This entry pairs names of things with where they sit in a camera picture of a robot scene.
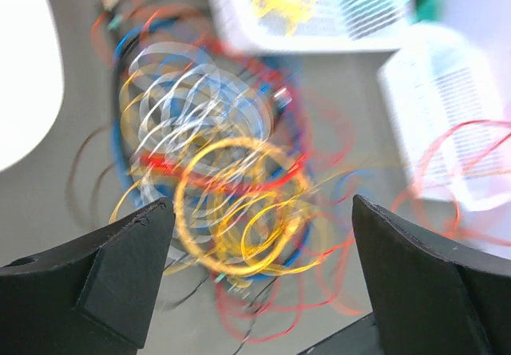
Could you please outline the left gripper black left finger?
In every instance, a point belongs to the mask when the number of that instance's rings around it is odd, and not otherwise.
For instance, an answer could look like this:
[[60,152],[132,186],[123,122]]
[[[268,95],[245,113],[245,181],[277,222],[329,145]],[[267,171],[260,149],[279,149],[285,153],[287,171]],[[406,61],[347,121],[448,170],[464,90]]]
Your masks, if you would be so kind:
[[3,354],[135,354],[145,346],[175,223],[160,198],[1,269]]

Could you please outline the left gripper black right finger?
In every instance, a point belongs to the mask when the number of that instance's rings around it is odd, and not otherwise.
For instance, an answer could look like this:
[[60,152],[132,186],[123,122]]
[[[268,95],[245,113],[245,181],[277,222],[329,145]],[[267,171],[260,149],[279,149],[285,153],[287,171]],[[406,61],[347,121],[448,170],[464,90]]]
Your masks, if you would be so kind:
[[508,354],[510,261],[355,195],[352,226],[386,354]]

